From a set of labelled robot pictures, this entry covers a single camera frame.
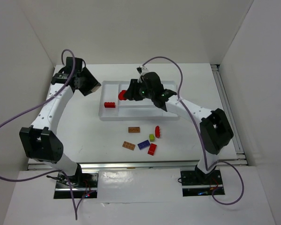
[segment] white table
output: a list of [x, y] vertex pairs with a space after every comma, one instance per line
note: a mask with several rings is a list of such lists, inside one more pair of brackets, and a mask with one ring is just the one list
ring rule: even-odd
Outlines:
[[[274, 225], [256, 168], [237, 168], [243, 176], [245, 191], [242, 200], [235, 205], [219, 205], [211, 196], [129, 204], [92, 203], [92, 199], [87, 199], [79, 206], [78, 221], [74, 218], [71, 199], [53, 199], [54, 180], [41, 177], [19, 182], [15, 185], [4, 225]], [[216, 198], [231, 202], [241, 192], [240, 181], [231, 167], [222, 167], [221, 172], [226, 195]], [[41, 173], [43, 171], [24, 171], [18, 178]]]
[[[100, 81], [129, 81], [138, 77], [139, 64], [87, 65]], [[180, 64], [184, 73], [181, 96], [209, 109], [223, 108], [209, 64]], [[57, 65], [54, 73], [62, 68]], [[147, 64], [161, 80], [180, 82], [180, 74], [173, 64]], [[192, 123], [178, 121], [139, 120], [101, 121], [98, 117], [101, 89], [84, 97], [76, 91], [60, 119], [57, 136], [64, 144], [64, 152], [78, 163], [149, 162], [199, 160], [201, 145]], [[124, 141], [138, 144], [148, 139], [155, 126], [161, 128], [162, 138], [156, 140], [154, 156], [146, 150], [134, 151], [122, 147]], [[128, 127], [140, 127], [140, 134], [129, 134]], [[220, 153], [221, 159], [237, 158], [231, 141]], [[38, 163], [33, 159], [30, 164]]]

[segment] brown lego brick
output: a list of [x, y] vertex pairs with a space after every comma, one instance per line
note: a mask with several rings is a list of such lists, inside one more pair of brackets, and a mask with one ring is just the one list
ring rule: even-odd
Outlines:
[[124, 147], [124, 148], [127, 148], [127, 149], [130, 149], [130, 150], [134, 150], [135, 144], [131, 144], [131, 143], [129, 143], [129, 142], [124, 142], [124, 143], [123, 143], [123, 147]]
[[140, 133], [141, 129], [140, 127], [129, 127], [128, 128], [128, 133]]

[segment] lime green lego brick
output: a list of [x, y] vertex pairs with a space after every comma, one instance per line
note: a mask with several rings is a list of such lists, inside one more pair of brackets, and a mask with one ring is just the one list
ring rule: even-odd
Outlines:
[[151, 142], [153, 142], [153, 141], [155, 140], [154, 135], [153, 135], [153, 134], [150, 134], [150, 135], [149, 135], [149, 139], [150, 139]]

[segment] lego brick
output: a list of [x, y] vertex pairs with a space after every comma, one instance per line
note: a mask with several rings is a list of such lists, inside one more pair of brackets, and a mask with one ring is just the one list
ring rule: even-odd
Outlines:
[[128, 127], [128, 133], [140, 133], [140, 127]]
[[129, 143], [129, 142], [124, 142], [124, 143], [123, 143], [123, 147], [124, 147], [124, 148], [127, 148], [127, 149], [130, 149], [130, 150], [134, 150], [135, 144], [131, 144], [131, 143]]
[[160, 138], [160, 128], [159, 128], [159, 126], [155, 127], [155, 137]]
[[122, 90], [119, 94], [118, 94], [118, 99], [120, 101], [126, 101], [127, 98], [124, 97], [124, 94], [126, 93], [126, 90]]
[[114, 102], [104, 102], [104, 107], [105, 108], [115, 108], [116, 103], [114, 103]]
[[139, 144], [137, 144], [140, 148], [140, 150], [144, 149], [145, 147], [150, 146], [150, 142], [148, 140], [145, 140], [144, 142], [141, 142]]
[[149, 139], [150, 139], [151, 142], [153, 142], [153, 141], [155, 140], [154, 135], [153, 135], [153, 134], [150, 134], [150, 135], [149, 135]]
[[154, 153], [155, 153], [156, 147], [157, 147], [156, 144], [153, 144], [153, 143], [150, 144], [150, 148], [149, 148], [149, 150], [148, 150], [148, 154], [153, 156]]

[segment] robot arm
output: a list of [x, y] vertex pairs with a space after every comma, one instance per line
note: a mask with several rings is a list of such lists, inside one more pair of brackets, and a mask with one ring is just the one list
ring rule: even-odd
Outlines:
[[[167, 112], [174, 113], [182, 118], [192, 121], [187, 110], [181, 104], [176, 92], [163, 88], [159, 76], [155, 72], [148, 72], [145, 67], [137, 68], [140, 73], [139, 79], [131, 79], [129, 88], [124, 94], [128, 100], [140, 101], [145, 98], [152, 100], [153, 104]], [[227, 120], [225, 112], [221, 109], [212, 111], [200, 107], [190, 101], [183, 103], [192, 113], [195, 122], [200, 127], [200, 134], [206, 150], [207, 165], [210, 166], [218, 161], [218, 154], [233, 137], [231, 126]], [[212, 173], [215, 166], [206, 170], [204, 155], [196, 166], [199, 176], [207, 177]]]
[[[75, 58], [75, 71], [69, 85], [43, 106], [29, 127], [23, 127], [20, 131], [20, 139], [27, 157], [64, 171], [75, 182], [81, 179], [81, 166], [64, 154], [63, 144], [56, 135], [61, 115], [75, 90], [86, 96], [101, 86], [86, 67], [82, 68], [82, 62], [83, 59]], [[66, 66], [52, 78], [47, 99], [66, 83], [72, 68], [73, 59], [67, 57]]]

